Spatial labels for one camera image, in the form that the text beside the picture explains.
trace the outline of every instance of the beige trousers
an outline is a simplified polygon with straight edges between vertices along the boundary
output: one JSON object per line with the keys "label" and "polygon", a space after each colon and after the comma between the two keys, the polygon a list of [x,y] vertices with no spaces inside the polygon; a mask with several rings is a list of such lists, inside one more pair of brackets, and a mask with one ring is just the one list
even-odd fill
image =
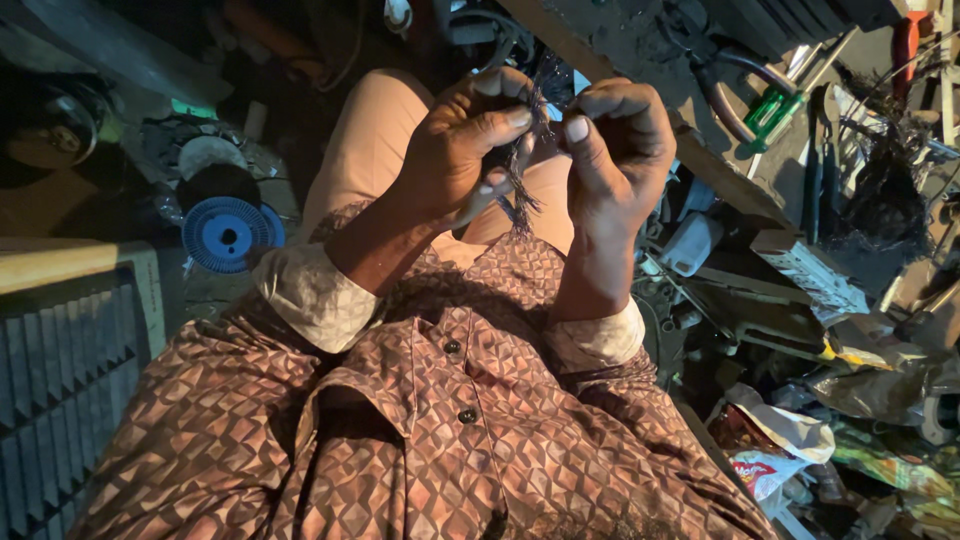
{"label": "beige trousers", "polygon": [[[387,190],[400,172],[411,134],[432,104],[433,96],[409,73],[384,69],[364,76],[344,105],[324,164],[310,186],[300,241],[329,212],[376,199]],[[523,177],[527,190],[542,202],[542,213],[531,212],[534,235],[563,253],[573,241],[566,211],[570,164],[569,157],[554,156],[527,168]],[[447,232],[432,245],[441,259],[466,269],[510,228],[510,219],[493,203],[468,225],[462,240]]]}

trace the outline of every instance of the pliers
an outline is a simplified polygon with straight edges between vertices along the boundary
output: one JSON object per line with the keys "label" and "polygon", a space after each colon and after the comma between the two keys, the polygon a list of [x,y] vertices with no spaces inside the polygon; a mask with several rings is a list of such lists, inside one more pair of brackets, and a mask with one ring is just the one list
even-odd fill
{"label": "pliers", "polygon": [[756,135],[737,116],[730,101],[727,100],[720,86],[715,63],[719,61],[729,63],[756,73],[760,79],[775,87],[784,96],[793,96],[797,93],[797,85],[770,62],[735,41],[718,44],[717,41],[704,35],[693,19],[674,4],[664,3],[663,14],[657,15],[657,27],[668,40],[686,51],[690,59],[690,70],[693,71],[710,108],[727,130],[744,144],[753,143]]}
{"label": "pliers", "polygon": [[810,98],[810,140],[800,228],[806,232],[806,241],[811,246],[817,244],[821,233],[833,236],[839,219],[837,200],[840,196],[840,169],[837,167],[833,130],[839,110],[836,102],[828,97],[831,91],[832,86],[826,84],[814,90]]}

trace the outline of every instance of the screwdriver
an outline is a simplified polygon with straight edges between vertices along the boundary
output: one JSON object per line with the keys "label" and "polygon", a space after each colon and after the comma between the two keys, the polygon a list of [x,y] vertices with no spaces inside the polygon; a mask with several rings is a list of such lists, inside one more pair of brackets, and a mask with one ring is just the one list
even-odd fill
{"label": "screwdriver", "polygon": [[793,115],[810,101],[810,90],[827,73],[833,61],[840,56],[840,52],[847,46],[854,34],[856,34],[856,27],[844,34],[840,41],[833,46],[827,61],[820,66],[820,69],[812,77],[804,81],[804,85],[797,90],[796,94],[784,96],[774,88],[767,88],[759,105],[751,109],[747,117],[744,118],[744,122],[756,134],[756,140],[750,145],[750,149],[754,153],[763,154],[770,149],[771,144],[777,142],[777,139],[783,135],[787,126],[793,121]]}

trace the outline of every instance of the red handle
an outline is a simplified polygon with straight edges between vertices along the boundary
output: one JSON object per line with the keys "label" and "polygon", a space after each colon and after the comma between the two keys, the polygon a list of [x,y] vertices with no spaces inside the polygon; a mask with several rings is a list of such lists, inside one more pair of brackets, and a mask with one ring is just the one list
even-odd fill
{"label": "red handle", "polygon": [[[929,12],[908,12],[906,18],[897,26],[894,32],[894,67],[899,69],[917,56],[917,47],[920,46],[920,21],[930,15]],[[916,64],[901,71],[894,79],[894,97],[905,100],[910,81]]]}

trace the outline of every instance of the right hand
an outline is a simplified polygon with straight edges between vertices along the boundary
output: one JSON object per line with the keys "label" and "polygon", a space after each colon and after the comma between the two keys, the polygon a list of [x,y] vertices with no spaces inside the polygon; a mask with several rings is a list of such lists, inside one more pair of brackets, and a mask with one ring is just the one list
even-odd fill
{"label": "right hand", "polygon": [[484,71],[441,94],[414,130],[396,181],[383,197],[437,231],[466,225],[498,195],[513,190],[507,171],[481,178],[483,157],[525,136],[520,170],[533,150],[526,101],[533,88],[510,67]]}
{"label": "right hand", "polygon": [[633,249],[677,151],[660,95],[629,79],[601,81],[564,113],[564,135],[573,157],[567,206],[574,227]]}

